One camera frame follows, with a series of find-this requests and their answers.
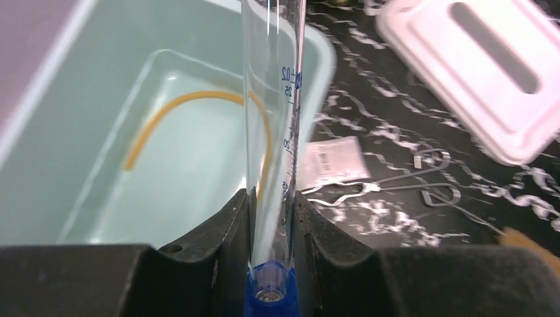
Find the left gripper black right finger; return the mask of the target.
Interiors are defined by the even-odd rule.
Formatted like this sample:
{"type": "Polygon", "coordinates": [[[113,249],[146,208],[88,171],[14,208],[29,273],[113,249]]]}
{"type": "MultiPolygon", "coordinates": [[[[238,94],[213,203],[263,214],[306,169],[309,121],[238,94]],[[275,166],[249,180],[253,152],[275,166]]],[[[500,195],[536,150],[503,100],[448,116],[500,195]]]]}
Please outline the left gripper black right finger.
{"type": "Polygon", "coordinates": [[[516,246],[370,248],[295,198],[302,316],[558,316],[559,277],[516,246]]]}

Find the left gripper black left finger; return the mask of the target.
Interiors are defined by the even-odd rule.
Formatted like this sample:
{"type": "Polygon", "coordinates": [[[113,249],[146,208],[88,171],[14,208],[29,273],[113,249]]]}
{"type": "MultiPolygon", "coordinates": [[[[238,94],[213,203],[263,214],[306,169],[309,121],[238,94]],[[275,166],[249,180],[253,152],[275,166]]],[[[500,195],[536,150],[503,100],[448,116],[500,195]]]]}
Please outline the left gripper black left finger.
{"type": "Polygon", "coordinates": [[[242,316],[254,192],[164,245],[1,248],[2,316],[242,316]]]}

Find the blue cylinder base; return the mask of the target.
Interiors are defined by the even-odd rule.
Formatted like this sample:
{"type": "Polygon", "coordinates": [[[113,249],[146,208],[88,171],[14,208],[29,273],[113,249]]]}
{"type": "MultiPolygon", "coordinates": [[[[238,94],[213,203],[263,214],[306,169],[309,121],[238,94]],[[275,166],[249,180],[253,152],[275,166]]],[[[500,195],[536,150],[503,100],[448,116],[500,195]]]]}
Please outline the blue cylinder base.
{"type": "Polygon", "coordinates": [[[286,269],[276,261],[250,268],[243,316],[299,317],[295,269],[286,269]]]}

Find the tan rubber tube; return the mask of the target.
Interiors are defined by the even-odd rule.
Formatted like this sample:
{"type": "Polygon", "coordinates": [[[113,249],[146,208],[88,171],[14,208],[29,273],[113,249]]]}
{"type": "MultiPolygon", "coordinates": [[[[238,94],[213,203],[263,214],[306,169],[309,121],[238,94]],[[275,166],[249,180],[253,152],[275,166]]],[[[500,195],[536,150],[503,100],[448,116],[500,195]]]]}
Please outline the tan rubber tube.
{"type": "Polygon", "coordinates": [[[215,190],[229,195],[246,185],[246,107],[264,115],[254,94],[202,90],[177,96],[139,130],[123,170],[148,190],[215,190]]]}

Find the clear glass graduated cylinder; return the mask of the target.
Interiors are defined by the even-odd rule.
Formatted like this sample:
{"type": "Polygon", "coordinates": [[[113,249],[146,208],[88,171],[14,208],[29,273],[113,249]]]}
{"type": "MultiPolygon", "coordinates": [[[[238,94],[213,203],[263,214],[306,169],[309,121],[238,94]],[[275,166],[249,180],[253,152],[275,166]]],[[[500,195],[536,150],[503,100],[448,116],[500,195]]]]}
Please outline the clear glass graduated cylinder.
{"type": "Polygon", "coordinates": [[[304,12],[303,1],[242,2],[250,263],[283,273],[292,267],[304,12]]]}

